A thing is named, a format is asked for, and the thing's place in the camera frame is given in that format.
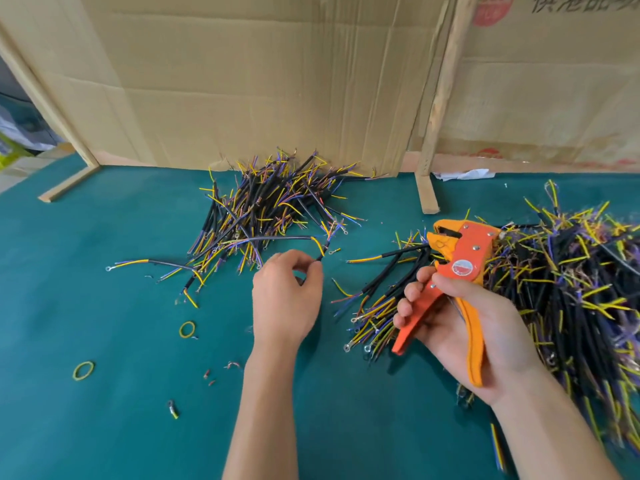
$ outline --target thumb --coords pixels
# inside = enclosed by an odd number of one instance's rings
[[[302,288],[318,289],[322,292],[322,284],[324,281],[324,272],[320,261],[313,261],[307,268],[307,279]]]
[[[501,300],[501,297],[495,293],[469,281],[454,280],[440,273],[434,274],[431,279],[444,294],[464,299],[480,313],[490,313],[495,310],[497,300]]]

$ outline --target yellow rubber band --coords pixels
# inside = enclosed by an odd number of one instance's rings
[[[182,332],[182,330],[184,329],[184,326],[185,326],[185,325],[191,325],[191,333],[190,333],[190,334],[188,334],[188,335],[185,335],[185,334],[183,334],[183,332]],[[192,322],[192,321],[188,321],[188,322],[183,323],[183,324],[182,324],[182,326],[180,327],[180,330],[179,330],[180,336],[181,336],[183,339],[188,339],[188,338],[190,338],[190,336],[192,336],[195,332],[196,332],[196,324],[195,324],[194,322]]]
[[[88,365],[89,366],[89,370],[87,371],[87,373],[84,376],[78,376],[78,372],[80,372],[80,369],[84,365]],[[73,379],[75,381],[81,381],[83,379],[87,379],[87,377],[89,377],[91,375],[91,373],[93,372],[93,368],[94,367],[95,367],[95,364],[93,362],[91,362],[90,360],[87,360],[86,362],[78,364],[78,366],[76,366],[76,368],[74,369],[74,373],[72,375]]]

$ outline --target workbench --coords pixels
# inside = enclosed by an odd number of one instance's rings
[[[104,168],[55,203],[37,196],[83,167],[73,155],[0,195],[0,478],[6,480],[194,480],[219,478],[236,420],[241,370],[252,348],[252,273],[231,259],[198,295],[200,309],[176,299],[186,281],[160,284],[167,269],[133,258],[181,260],[209,208],[204,171]],[[234,173],[217,173],[221,189]],[[349,316],[336,322],[331,282],[362,288],[385,261],[347,258],[394,248],[394,233],[431,228],[439,218],[483,217],[492,225],[533,223],[523,200],[547,205],[549,175],[434,182],[442,211],[421,213],[412,175],[340,188],[334,206],[362,217],[323,261],[319,321],[298,357],[294,408],[300,476],[308,479],[500,479],[488,408],[455,404],[455,380],[418,343],[403,357],[367,364],[345,354]],[[556,175],[561,204],[581,210],[611,200],[610,213],[640,221],[640,178]],[[321,233],[310,226],[310,233]],[[265,256],[313,242],[275,242]],[[199,340],[178,330],[196,323]],[[95,362],[76,382],[78,363]],[[211,369],[208,380],[203,374]],[[216,382],[208,386],[210,380]],[[167,409],[173,399],[180,412]],[[630,452],[609,454],[625,478],[640,479]]]

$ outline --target wire stripper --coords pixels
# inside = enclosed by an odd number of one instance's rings
[[[500,229],[478,222],[450,219],[437,221],[433,228],[436,233],[427,233],[429,245],[432,250],[441,252],[448,261],[446,264],[436,263],[438,272],[448,278],[471,281],[482,286],[484,265],[492,256],[493,240],[499,236]],[[412,303],[413,313],[398,332],[392,349],[395,354],[404,354],[420,322],[443,294],[432,281],[425,284],[420,297]],[[469,380],[474,386],[481,387],[484,337],[478,311],[463,299],[454,299],[469,335]]]

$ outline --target cardboard box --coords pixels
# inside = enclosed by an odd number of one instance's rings
[[[449,3],[0,0],[0,25],[100,164],[282,146],[395,174]]]
[[[437,152],[640,171],[639,21],[640,0],[479,0]]]

